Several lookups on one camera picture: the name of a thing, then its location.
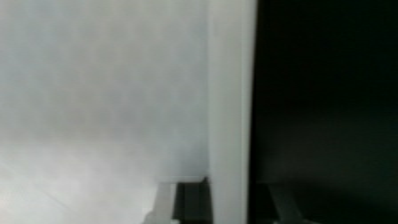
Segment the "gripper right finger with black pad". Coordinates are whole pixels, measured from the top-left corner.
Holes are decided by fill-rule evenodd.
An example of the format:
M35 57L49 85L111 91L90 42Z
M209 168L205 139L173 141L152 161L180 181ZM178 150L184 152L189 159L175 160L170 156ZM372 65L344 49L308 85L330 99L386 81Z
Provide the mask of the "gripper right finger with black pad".
M294 193L283 184L269 184L271 196L278 211L278 224L306 224L305 216L294 199Z

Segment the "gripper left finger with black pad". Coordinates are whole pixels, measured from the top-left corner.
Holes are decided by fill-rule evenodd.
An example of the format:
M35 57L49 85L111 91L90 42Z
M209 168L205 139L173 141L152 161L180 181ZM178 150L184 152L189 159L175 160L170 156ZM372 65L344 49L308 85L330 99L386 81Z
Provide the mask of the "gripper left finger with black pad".
M143 224L212 224L209 178L159 185L154 209Z

